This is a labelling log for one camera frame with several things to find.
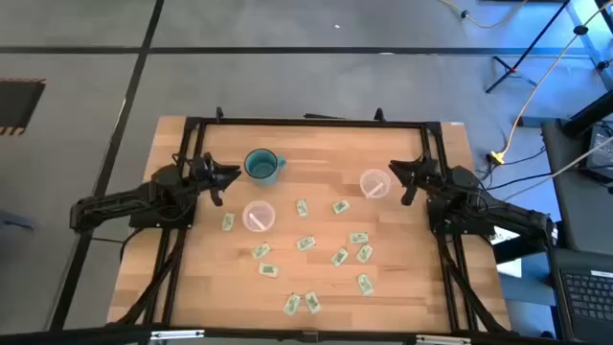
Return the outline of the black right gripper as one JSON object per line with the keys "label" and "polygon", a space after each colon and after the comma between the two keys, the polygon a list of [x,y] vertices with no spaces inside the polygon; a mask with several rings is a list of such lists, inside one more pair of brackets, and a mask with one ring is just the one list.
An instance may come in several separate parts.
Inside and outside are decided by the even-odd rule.
{"label": "black right gripper", "polygon": [[398,180],[409,180],[409,183],[403,185],[405,192],[400,202],[404,206],[411,206],[418,189],[429,190],[435,186],[439,175],[439,161],[431,157],[422,157],[411,162],[391,160],[389,169]]}

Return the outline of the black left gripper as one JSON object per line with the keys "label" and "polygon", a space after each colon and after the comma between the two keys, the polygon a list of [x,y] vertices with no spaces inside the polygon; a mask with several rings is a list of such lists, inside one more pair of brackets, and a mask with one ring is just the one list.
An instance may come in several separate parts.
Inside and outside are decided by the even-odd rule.
{"label": "black left gripper", "polygon": [[209,152],[196,156],[191,164],[190,177],[199,191],[209,190],[216,207],[223,205],[220,193],[224,185],[231,185],[241,175],[238,165],[218,165]]}

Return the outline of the teal enamel mug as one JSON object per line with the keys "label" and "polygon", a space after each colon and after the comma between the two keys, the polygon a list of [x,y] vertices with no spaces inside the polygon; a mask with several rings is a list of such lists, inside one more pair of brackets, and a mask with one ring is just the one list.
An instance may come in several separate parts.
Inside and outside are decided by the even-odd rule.
{"label": "teal enamel mug", "polygon": [[270,149],[254,149],[244,160],[244,170],[260,186],[272,186],[277,183],[286,159]]}

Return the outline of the white paper sheet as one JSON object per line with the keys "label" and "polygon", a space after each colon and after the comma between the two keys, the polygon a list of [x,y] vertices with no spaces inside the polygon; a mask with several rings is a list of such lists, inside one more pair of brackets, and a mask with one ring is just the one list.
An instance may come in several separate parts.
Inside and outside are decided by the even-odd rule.
{"label": "white paper sheet", "polygon": [[[501,242],[506,242],[518,237],[517,234],[500,227],[494,227],[495,234],[490,237],[489,242],[491,245],[495,245]],[[509,262],[505,262],[497,265],[497,271],[501,274],[508,275],[514,278],[522,278],[522,261],[520,259],[514,259]]]}

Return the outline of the black tripod stand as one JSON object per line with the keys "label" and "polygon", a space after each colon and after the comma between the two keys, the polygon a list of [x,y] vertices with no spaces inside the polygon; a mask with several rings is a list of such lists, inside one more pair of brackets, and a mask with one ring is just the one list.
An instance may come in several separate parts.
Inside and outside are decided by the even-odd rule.
{"label": "black tripod stand", "polygon": [[524,61],[524,59],[534,51],[535,45],[539,42],[539,40],[544,36],[553,23],[557,20],[557,18],[562,14],[562,12],[568,7],[571,0],[553,0],[554,2],[560,2],[561,5],[555,12],[555,14],[551,17],[551,19],[547,22],[547,24],[543,27],[543,29],[539,32],[539,34],[535,37],[532,43],[523,51],[523,54],[518,58],[518,60],[514,63],[514,65],[508,65],[503,59],[498,56],[492,57],[492,62],[494,65],[500,65],[504,68],[504,74],[499,77],[496,81],[494,81],[489,87],[485,89],[486,94],[490,94],[495,88],[497,88],[502,82],[508,79],[520,79],[525,81],[532,87],[536,87],[536,82],[531,80],[528,77],[525,77],[521,73],[518,72],[519,65]]}

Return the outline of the dark grey side desk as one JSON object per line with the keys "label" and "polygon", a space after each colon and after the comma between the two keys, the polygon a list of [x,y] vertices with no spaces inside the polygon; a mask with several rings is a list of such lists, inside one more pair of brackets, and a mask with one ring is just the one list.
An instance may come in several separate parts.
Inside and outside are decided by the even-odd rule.
{"label": "dark grey side desk", "polygon": [[567,169],[553,178],[566,246],[613,256],[613,195],[569,167],[584,153],[582,141],[567,137],[558,121],[544,124],[542,134],[551,171]]}

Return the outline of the grey electronic device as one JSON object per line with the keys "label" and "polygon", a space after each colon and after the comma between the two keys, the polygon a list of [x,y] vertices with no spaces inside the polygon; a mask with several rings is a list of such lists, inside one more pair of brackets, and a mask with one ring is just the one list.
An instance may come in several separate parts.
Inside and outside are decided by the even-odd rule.
{"label": "grey electronic device", "polygon": [[[591,150],[613,137],[613,127],[608,122],[595,124],[584,141],[586,150]],[[590,153],[581,163],[582,172],[593,179],[613,183],[613,141]]]}

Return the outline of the blue-grey chair base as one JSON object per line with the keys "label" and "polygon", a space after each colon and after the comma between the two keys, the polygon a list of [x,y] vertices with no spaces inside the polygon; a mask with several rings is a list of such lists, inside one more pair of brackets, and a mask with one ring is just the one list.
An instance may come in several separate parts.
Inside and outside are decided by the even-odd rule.
{"label": "blue-grey chair base", "polygon": [[11,226],[30,231],[34,231],[38,227],[37,223],[31,218],[0,209],[0,230]]}

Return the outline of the laptop keyboard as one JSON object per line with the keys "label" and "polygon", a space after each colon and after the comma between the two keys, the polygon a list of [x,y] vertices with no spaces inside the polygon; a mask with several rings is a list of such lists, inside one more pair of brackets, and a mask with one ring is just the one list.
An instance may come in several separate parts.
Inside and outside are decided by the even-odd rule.
{"label": "laptop keyboard", "polygon": [[613,256],[556,248],[548,259],[561,337],[613,345]]}

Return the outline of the black striped floor hatch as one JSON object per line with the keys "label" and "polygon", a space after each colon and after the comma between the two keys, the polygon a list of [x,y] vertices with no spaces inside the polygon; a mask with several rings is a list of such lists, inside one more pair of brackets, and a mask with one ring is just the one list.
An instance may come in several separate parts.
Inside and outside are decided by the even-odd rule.
{"label": "black striped floor hatch", "polygon": [[0,79],[0,136],[20,136],[46,87],[44,79]]}

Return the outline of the metal light stand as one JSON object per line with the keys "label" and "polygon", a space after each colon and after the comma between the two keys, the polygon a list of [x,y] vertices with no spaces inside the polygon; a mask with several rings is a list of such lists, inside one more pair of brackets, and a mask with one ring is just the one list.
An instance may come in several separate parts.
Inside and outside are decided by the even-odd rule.
{"label": "metal light stand", "polygon": [[613,31],[606,17],[613,14],[611,5],[605,14],[598,9],[608,0],[570,0],[568,14],[575,26],[586,25],[589,31],[579,40],[594,64],[607,91],[613,90]]}

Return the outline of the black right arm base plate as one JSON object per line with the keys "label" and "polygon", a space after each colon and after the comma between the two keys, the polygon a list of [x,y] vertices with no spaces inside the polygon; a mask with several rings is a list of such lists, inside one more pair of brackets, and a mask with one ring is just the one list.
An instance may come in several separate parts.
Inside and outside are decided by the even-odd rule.
{"label": "black right arm base plate", "polygon": [[430,231],[436,236],[494,235],[487,220],[489,205],[481,193],[428,194],[426,208]]}

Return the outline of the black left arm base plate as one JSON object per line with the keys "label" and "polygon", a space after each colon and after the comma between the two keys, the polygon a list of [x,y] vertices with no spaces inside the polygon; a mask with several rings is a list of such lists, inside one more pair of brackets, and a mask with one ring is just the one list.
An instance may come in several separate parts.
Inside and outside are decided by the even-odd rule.
{"label": "black left arm base plate", "polygon": [[197,198],[193,194],[176,194],[169,190],[125,192],[128,203],[137,209],[130,213],[129,225],[135,228],[189,225]]}

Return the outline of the black aluminium table frame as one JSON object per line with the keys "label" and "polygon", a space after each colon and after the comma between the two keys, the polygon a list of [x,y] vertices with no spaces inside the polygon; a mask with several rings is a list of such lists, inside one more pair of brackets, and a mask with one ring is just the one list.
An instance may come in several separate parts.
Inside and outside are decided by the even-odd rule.
{"label": "black aluminium table frame", "polygon": [[[166,166],[187,142],[191,150],[209,152],[224,165],[241,165],[255,149],[285,157],[279,181],[268,187],[241,175],[222,194],[216,207],[208,194],[197,204],[179,268],[170,322],[174,326],[304,331],[323,333],[447,333],[450,329],[438,244],[429,229],[426,195],[418,192],[411,206],[400,200],[394,182],[382,198],[366,198],[360,176],[386,170],[391,160],[413,160],[422,153],[417,129],[368,124],[364,127],[295,125],[236,119],[186,131],[185,119],[164,116],[151,142],[146,173]],[[305,199],[309,215],[300,217],[296,202]],[[336,215],[332,204],[346,199],[351,207]],[[272,228],[252,232],[242,223],[243,208],[254,200],[276,211]],[[235,215],[231,231],[222,231],[226,213]],[[369,234],[373,255],[356,259],[360,247],[350,233]],[[316,245],[299,251],[296,242],[313,236]],[[253,248],[267,242],[271,251],[255,260]],[[349,256],[338,267],[330,258],[344,247]],[[259,274],[260,263],[279,268],[279,276]],[[367,274],[375,287],[363,295],[357,283]],[[322,310],[312,314],[305,295],[314,291]],[[297,312],[286,315],[291,293],[301,296]]]}

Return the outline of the silver metal bracket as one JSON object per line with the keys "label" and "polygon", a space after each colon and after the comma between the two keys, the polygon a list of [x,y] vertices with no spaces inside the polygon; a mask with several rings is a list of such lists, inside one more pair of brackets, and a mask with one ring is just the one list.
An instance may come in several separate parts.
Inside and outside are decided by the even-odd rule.
{"label": "silver metal bracket", "polygon": [[175,339],[202,338],[205,336],[204,330],[172,330],[172,331],[153,331],[150,334],[150,341],[166,341]]}
{"label": "silver metal bracket", "polygon": [[433,334],[417,334],[415,345],[472,345],[470,338],[433,335]]}

